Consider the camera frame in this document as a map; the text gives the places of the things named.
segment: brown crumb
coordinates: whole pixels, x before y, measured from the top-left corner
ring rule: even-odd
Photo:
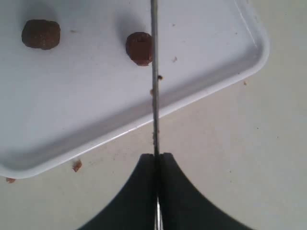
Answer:
[[[153,61],[152,47],[152,37],[145,32],[130,34],[126,41],[126,52],[138,66],[148,66]]]
[[[82,167],[82,162],[81,160],[76,161],[73,166],[72,169],[77,172],[80,168]]]
[[[31,48],[52,49],[59,44],[60,32],[57,22],[29,20],[24,25],[22,42]]]
[[[172,60],[173,63],[175,63],[177,61],[177,57],[175,56],[174,59]]]
[[[5,180],[6,180],[6,182],[9,183],[9,184],[12,184],[12,183],[14,183],[14,182],[16,181],[16,179],[9,178],[9,177],[5,178]]]

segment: white surface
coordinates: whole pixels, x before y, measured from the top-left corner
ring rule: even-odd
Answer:
[[[1,175],[36,175],[152,119],[151,67],[137,67],[124,47],[129,34],[150,31],[150,1],[4,3]],[[165,77],[160,115],[237,82],[266,62],[267,36],[245,1],[159,3],[159,69]],[[50,51],[21,42],[24,23],[41,18],[61,26],[60,44]]]
[[[305,230],[307,213],[307,2],[256,0],[271,54],[257,74],[161,119],[161,150],[174,153],[212,202],[257,230]],[[115,196],[152,124],[36,177],[0,180],[4,230],[75,230]]]

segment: scissor blade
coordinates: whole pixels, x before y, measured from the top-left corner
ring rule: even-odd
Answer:
[[[159,85],[158,85],[158,0],[151,0],[151,19],[153,37],[153,144],[154,156],[159,150]]]

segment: crumb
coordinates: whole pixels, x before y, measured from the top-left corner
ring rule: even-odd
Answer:
[[[82,162],[81,160],[76,161],[73,166],[72,169],[77,172],[80,168],[82,167]]]
[[[16,181],[16,179],[9,178],[9,177],[5,178],[5,180],[6,180],[6,182],[9,183],[9,184],[12,184],[12,183],[14,183],[14,182]]]
[[[48,50],[56,47],[60,41],[60,26],[47,20],[29,20],[24,25],[22,42],[31,48]]]
[[[126,41],[126,52],[138,66],[148,66],[153,61],[152,37],[145,32],[130,34]]]

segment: cookie dough ball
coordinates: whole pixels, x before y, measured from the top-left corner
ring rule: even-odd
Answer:
[[[31,48],[52,49],[59,44],[60,31],[57,22],[29,20],[24,26],[22,41]]]
[[[138,66],[148,66],[153,61],[152,37],[145,32],[135,32],[127,38],[126,51]]]

